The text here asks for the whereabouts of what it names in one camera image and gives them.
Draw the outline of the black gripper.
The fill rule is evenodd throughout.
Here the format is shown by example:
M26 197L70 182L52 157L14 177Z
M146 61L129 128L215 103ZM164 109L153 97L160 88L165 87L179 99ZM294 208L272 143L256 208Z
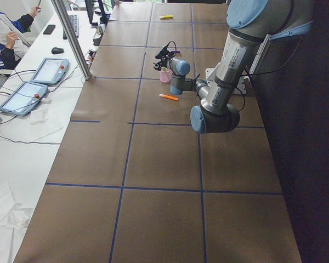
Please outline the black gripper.
M169 68L169 63L171 59L173 58L173 52L170 52L167 49L167 46L164 46L156 55L156 59L159 59L160 61L157 63L154 63L153 68L156 71L162 70L162 68Z

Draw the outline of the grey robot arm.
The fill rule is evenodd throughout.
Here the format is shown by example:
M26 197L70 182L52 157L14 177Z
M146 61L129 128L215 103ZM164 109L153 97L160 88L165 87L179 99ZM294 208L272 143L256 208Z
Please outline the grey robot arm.
M229 99L242 73L252 60L252 53L267 35L274 39L305 35L310 31L314 1L231 1L226 21L229 26L222 59L207 79L189 79L190 65L175 58L163 47L155 58L155 70L172 71L172 94L193 91L200 105L190 112L193 130L200 134L224 133L240 121L238 109Z

